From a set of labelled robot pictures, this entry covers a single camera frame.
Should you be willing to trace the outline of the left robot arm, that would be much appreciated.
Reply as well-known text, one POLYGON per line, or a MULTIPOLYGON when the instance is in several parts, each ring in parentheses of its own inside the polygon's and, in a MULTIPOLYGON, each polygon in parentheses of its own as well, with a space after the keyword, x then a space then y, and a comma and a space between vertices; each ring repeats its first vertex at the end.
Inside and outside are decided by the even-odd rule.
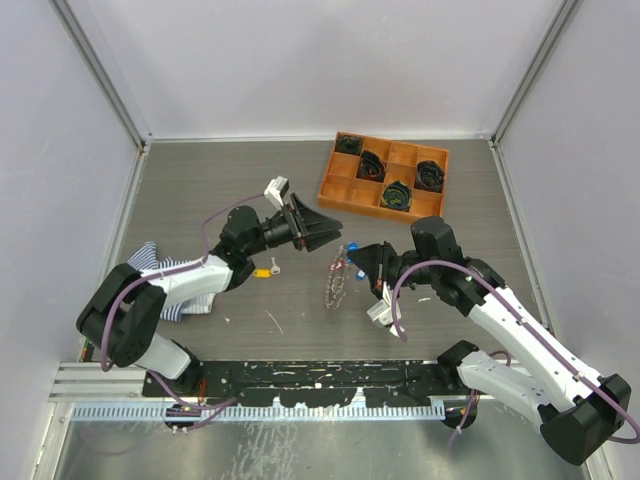
POLYGON ((191 395, 202 367, 186 347, 158 333, 162 312, 238 288, 253 274, 257 254, 284 244, 312 252, 338 239, 342 227, 296 194, 266 219, 248 205, 237 205, 228 212, 218 243, 201 258, 169 269, 113 267, 81 311, 76 328, 99 349, 104 370, 136 365, 163 377, 176 395, 191 395))

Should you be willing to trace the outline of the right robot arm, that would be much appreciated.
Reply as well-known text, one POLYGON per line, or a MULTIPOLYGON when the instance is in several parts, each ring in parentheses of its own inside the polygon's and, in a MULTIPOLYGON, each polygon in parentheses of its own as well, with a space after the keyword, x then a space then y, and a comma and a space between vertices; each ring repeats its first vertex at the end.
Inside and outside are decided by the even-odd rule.
POLYGON ((438 359, 444 390, 485 393, 526 417, 566 462, 583 464, 605 442, 622 443, 630 385, 618 374, 603 376, 559 342, 531 315, 506 281, 486 262, 464 255, 453 229, 431 216, 411 226, 412 250, 397 254, 387 242, 348 253, 362 270, 377 303, 372 321, 401 340, 399 294, 428 285, 445 304, 491 334, 522 366, 517 371, 478 346, 460 341, 438 359))

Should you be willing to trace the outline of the large metal disc keyring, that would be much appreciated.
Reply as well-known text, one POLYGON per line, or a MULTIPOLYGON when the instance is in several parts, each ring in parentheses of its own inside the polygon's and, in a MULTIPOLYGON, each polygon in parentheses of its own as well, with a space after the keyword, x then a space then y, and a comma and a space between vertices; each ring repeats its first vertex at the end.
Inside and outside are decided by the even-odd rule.
POLYGON ((346 245, 341 245, 336 250, 336 253, 328 267, 328 275, 325 281, 323 297, 323 303, 327 310, 338 309, 342 300, 346 296, 347 290, 345 284, 347 273, 348 264, 346 245), (344 259, 346 261, 345 267, 337 271, 331 271, 330 266, 338 259, 344 259))

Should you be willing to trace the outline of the key with yellow tag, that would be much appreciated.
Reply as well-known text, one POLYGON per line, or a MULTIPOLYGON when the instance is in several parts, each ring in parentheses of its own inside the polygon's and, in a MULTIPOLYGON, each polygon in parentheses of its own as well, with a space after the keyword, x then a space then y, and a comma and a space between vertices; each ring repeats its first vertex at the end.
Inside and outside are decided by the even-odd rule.
POLYGON ((276 258, 271 257, 270 261, 271 261, 271 265, 269 268, 256 268, 253 271, 253 276, 255 278, 266 279, 266 278, 271 278, 273 276, 279 275, 281 273, 281 268, 277 264, 276 258))

